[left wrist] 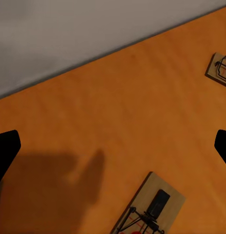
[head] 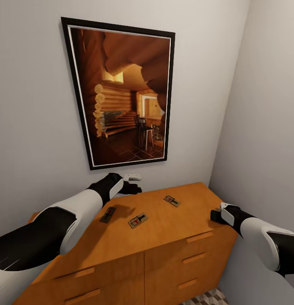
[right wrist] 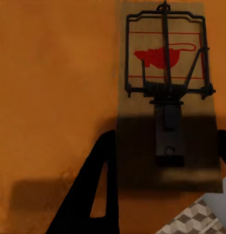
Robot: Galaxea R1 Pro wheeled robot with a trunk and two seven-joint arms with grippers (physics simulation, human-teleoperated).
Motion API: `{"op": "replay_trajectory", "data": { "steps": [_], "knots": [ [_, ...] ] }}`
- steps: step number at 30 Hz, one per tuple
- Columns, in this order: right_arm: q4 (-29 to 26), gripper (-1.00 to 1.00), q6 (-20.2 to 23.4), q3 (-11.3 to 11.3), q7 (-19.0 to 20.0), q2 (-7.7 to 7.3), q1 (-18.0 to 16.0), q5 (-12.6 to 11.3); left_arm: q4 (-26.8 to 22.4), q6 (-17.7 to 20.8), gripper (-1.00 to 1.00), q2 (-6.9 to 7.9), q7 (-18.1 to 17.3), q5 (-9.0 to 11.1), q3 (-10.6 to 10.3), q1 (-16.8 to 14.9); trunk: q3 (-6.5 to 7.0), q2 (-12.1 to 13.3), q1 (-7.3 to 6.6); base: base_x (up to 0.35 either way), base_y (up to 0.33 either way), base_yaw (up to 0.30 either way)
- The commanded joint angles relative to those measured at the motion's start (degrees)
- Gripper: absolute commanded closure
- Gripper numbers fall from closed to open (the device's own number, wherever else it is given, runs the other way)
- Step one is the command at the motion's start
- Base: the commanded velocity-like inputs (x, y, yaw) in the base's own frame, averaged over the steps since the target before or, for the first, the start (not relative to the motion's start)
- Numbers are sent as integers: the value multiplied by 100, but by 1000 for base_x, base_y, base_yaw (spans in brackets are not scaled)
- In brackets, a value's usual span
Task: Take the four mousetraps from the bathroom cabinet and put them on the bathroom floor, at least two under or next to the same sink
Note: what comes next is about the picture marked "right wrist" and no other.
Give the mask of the mousetrap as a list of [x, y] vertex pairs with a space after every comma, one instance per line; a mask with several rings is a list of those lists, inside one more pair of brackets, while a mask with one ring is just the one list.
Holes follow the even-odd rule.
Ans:
[[203, 2], [121, 1], [117, 189], [223, 193]]

